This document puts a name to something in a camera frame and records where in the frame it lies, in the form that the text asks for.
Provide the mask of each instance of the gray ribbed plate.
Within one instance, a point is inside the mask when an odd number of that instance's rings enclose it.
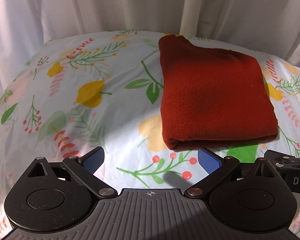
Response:
[[[79,225],[62,232],[35,234],[16,229],[6,240],[257,240],[298,239],[289,230],[267,234],[236,231],[216,220],[201,200],[177,189],[125,189],[100,200]]]

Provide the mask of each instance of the curtain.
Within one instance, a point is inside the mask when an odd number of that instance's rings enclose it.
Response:
[[[211,38],[300,67],[300,0],[0,0],[0,95],[46,41],[125,29]]]

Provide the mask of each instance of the ribbed knit texture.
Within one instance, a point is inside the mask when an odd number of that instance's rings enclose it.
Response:
[[[251,56],[159,40],[164,88],[162,136],[169,149],[226,147],[274,140],[278,121],[261,68]]]

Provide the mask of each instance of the blue textured pad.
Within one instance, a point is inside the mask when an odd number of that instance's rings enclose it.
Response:
[[[221,161],[203,149],[198,151],[198,162],[208,174],[221,167]]]
[[[82,167],[90,173],[94,174],[105,160],[105,153],[103,149],[94,152],[87,159],[82,161]]]

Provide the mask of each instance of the blue gripper pad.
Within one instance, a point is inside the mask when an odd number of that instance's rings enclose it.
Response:
[[[221,161],[202,148],[198,151],[198,162],[208,174],[221,167]]]
[[[88,158],[82,161],[82,167],[94,174],[105,160],[105,152],[102,148],[92,153]]]

